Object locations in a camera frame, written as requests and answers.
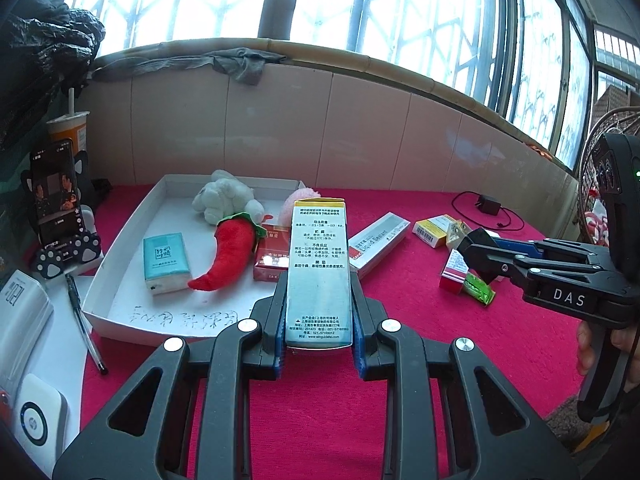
gray cloth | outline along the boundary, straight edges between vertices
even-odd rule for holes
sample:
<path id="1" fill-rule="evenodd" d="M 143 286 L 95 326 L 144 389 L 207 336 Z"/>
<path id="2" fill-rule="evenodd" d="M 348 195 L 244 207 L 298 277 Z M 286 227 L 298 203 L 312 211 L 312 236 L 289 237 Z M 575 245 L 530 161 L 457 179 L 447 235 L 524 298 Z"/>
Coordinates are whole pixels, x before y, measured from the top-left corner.
<path id="1" fill-rule="evenodd" d="M 257 85 L 265 63 L 279 63 L 285 58 L 286 56 L 281 54 L 244 47 L 214 50 L 200 56 L 177 56 L 161 59 L 149 59 L 141 56 L 123 57 L 94 70 L 91 79 L 117 81 L 165 68 L 186 70 L 211 65 L 213 70 L 228 74 L 239 83 Z"/>

phone screen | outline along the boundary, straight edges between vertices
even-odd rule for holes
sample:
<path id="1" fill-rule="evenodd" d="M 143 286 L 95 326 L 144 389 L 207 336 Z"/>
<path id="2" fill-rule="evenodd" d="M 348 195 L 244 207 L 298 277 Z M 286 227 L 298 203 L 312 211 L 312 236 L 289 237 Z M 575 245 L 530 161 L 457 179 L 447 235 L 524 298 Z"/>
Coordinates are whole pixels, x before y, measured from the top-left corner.
<path id="1" fill-rule="evenodd" d="M 54 142 L 31 155 L 31 186 L 45 249 L 64 250 L 69 238 L 84 230 L 71 141 Z"/>

white tile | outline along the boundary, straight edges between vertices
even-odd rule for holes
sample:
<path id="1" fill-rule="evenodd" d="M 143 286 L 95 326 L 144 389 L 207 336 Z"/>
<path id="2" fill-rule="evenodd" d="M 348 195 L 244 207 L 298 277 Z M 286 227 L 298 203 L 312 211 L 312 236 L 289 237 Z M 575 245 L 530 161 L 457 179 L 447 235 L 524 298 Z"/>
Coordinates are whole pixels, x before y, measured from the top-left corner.
<path id="1" fill-rule="evenodd" d="M 444 191 L 482 191 L 492 142 L 504 133 L 463 114 Z"/>
<path id="2" fill-rule="evenodd" d="M 553 219 L 553 226 L 549 232 L 550 237 L 561 237 L 567 222 L 570 220 L 569 216 L 572 215 L 577 199 L 578 181 L 567 173 L 564 178 L 564 184 L 562 184 L 562 191 L 556 195 L 552 205 L 553 211 L 556 212 L 556 217 Z"/>
<path id="3" fill-rule="evenodd" d="M 577 220 L 578 205 L 575 203 L 574 207 L 568 216 L 564 231 L 560 233 L 559 238 L 562 240 L 570 240 L 572 242 L 580 241 L 580 224 L 574 220 Z"/>
<path id="4" fill-rule="evenodd" d="M 131 151 L 131 79 L 92 82 L 82 89 L 76 111 L 88 110 L 86 150 L 92 178 L 135 184 Z"/>
<path id="5" fill-rule="evenodd" d="M 224 166 L 228 76 L 210 66 L 160 70 L 133 79 L 131 131 L 138 184 L 169 173 Z"/>
<path id="6" fill-rule="evenodd" d="M 462 113 L 412 94 L 391 189 L 442 191 Z"/>
<path id="7" fill-rule="evenodd" d="M 525 199 L 522 189 L 538 162 L 532 153 L 526 144 L 508 134 L 496 136 L 480 192 L 494 197 L 505 207 L 517 210 Z"/>
<path id="8" fill-rule="evenodd" d="M 543 235 L 550 236 L 559 213 L 554 202 L 562 194 L 568 175 L 551 161 L 538 157 L 540 159 L 531 172 L 530 181 L 523 189 L 525 201 L 520 215 Z"/>
<path id="9" fill-rule="evenodd" d="M 410 94 L 335 74 L 318 170 L 318 187 L 389 189 Z"/>
<path id="10" fill-rule="evenodd" d="M 323 70 L 267 64 L 256 86 L 230 81 L 225 169 L 314 186 L 332 76 Z"/>

windowsill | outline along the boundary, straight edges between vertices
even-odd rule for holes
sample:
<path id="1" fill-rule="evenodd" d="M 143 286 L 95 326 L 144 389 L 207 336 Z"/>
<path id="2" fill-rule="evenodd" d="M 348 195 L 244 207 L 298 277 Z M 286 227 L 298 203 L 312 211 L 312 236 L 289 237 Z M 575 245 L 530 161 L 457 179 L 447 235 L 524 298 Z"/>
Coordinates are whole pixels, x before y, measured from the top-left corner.
<path id="1" fill-rule="evenodd" d="M 175 40 L 145 46 L 128 48 L 106 56 L 97 57 L 94 68 L 101 68 L 112 62 L 129 57 L 159 59 L 175 56 L 199 56 L 213 50 L 246 47 L 287 56 L 286 64 L 319 68 L 329 72 L 375 81 L 393 88 L 402 89 L 436 100 L 462 113 L 493 126 L 497 130 L 525 144 L 547 150 L 536 140 L 526 135 L 516 126 L 475 99 L 439 83 L 427 76 L 412 72 L 401 66 L 375 59 L 356 52 L 327 48 L 311 44 L 293 43 L 268 38 L 207 38 L 199 40 Z M 569 174 L 575 174 L 560 160 L 552 156 L 552 161 Z"/>

human hand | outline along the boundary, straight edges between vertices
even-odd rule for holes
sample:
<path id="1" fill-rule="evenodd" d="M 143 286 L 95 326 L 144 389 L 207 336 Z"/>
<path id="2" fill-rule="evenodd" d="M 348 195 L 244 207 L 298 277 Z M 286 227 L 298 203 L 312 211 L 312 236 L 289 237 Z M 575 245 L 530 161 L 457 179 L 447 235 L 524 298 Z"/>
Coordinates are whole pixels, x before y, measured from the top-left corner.
<path id="1" fill-rule="evenodd" d="M 613 330 L 611 332 L 611 344 L 623 352 L 631 353 L 631 347 L 636 338 L 637 326 L 630 326 L 624 330 Z M 578 325 L 576 337 L 578 339 L 578 362 L 576 369 L 578 373 L 585 376 L 596 362 L 596 352 L 591 348 L 591 329 L 586 321 L 581 321 Z M 626 377 L 625 391 L 628 392 L 640 384 L 640 344 L 636 347 L 629 366 L 629 374 Z"/>

